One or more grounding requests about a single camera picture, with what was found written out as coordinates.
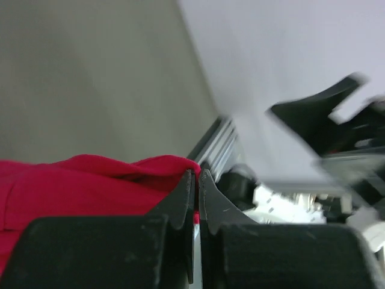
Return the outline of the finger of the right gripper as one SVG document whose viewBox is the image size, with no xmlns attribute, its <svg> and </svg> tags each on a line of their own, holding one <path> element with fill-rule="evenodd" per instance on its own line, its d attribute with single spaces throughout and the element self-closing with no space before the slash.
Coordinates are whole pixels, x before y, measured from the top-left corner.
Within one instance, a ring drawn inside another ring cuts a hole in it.
<svg viewBox="0 0 385 289">
<path fill-rule="evenodd" d="M 337 143 L 342 128 L 331 120 L 330 114 L 366 82 L 365 76 L 351 73 L 315 95 L 278 102 L 267 112 L 299 136 L 317 155 L 323 156 Z"/>
</svg>

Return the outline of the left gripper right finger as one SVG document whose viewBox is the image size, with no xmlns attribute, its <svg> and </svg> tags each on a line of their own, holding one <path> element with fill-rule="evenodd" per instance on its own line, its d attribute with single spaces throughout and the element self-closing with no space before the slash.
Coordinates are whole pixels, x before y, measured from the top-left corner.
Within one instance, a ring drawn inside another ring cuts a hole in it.
<svg viewBox="0 0 385 289">
<path fill-rule="evenodd" d="M 203 288 L 383 288 L 364 238 L 343 225 L 260 225 L 199 176 Z"/>
</svg>

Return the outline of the crimson t shirt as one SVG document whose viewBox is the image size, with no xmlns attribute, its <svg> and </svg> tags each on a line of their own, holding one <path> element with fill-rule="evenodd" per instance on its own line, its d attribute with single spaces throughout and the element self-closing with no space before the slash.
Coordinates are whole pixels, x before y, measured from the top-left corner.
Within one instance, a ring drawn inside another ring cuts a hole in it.
<svg viewBox="0 0 385 289">
<path fill-rule="evenodd" d="M 47 216 L 143 215 L 163 200 L 192 160 L 161 155 L 122 161 L 77 155 L 56 163 L 1 161 L 1 268 L 21 232 Z"/>
</svg>

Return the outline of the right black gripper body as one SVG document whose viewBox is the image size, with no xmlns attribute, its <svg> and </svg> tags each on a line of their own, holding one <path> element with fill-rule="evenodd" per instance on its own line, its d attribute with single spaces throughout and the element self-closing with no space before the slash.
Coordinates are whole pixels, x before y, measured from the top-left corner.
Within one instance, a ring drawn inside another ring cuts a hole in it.
<svg viewBox="0 0 385 289">
<path fill-rule="evenodd" d="M 349 124 L 342 150 L 322 156 L 318 165 L 355 202 L 373 206 L 384 199 L 384 95 L 370 99 Z"/>
</svg>

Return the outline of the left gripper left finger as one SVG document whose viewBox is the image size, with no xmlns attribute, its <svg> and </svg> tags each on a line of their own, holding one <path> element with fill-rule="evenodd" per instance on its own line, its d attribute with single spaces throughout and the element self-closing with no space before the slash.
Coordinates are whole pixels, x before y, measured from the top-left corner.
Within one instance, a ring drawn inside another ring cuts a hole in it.
<svg viewBox="0 0 385 289">
<path fill-rule="evenodd" d="M 2 288 L 188 288 L 194 268 L 195 174 L 143 216 L 45 217 L 31 222 Z"/>
</svg>

